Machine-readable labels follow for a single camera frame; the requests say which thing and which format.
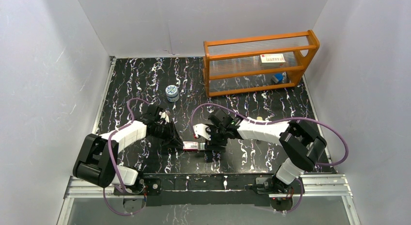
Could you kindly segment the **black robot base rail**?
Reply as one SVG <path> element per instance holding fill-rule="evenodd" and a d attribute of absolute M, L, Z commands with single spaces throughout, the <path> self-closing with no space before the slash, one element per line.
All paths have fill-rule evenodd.
<path fill-rule="evenodd" d="M 302 179 L 289 186 L 265 174 L 144 174 L 116 196 L 146 199 L 150 207 L 165 205 L 251 205 L 289 210 L 305 193 Z"/>

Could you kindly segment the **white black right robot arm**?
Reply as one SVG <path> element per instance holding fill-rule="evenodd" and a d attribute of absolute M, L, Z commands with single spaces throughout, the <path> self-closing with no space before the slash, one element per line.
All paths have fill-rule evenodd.
<path fill-rule="evenodd" d="M 285 193 L 304 172 L 314 170 L 327 146 L 325 139 L 304 119 L 277 123 L 263 122 L 243 115 L 232 117 L 217 109 L 208 117 L 210 124 L 193 126 L 196 138 L 206 139 L 207 147 L 225 147 L 229 139 L 258 140 L 279 145 L 287 154 L 273 176 L 273 187 Z"/>

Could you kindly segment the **cardboard staple tray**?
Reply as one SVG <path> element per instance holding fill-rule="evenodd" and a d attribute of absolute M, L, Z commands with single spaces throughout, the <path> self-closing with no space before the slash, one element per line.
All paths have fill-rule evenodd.
<path fill-rule="evenodd" d="M 198 149 L 199 151 L 204 151 L 204 150 L 206 150 L 206 143 L 198 143 L 197 149 Z"/>

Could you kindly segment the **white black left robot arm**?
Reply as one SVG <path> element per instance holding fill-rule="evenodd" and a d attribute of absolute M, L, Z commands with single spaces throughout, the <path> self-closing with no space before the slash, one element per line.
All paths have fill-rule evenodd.
<path fill-rule="evenodd" d="M 73 176 L 105 188 L 111 184 L 139 194 L 144 190 L 142 172 L 117 164 L 118 154 L 146 137 L 154 137 L 164 146 L 183 147 L 183 140 L 166 111 L 149 105 L 146 111 L 124 127 L 97 135 L 88 134 L 73 167 Z"/>

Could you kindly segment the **red white staple box sleeve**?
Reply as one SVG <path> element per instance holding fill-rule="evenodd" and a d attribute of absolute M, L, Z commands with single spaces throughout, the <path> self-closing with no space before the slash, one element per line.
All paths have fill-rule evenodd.
<path fill-rule="evenodd" d="M 183 142 L 183 150 L 185 151 L 198 150 L 198 142 Z"/>

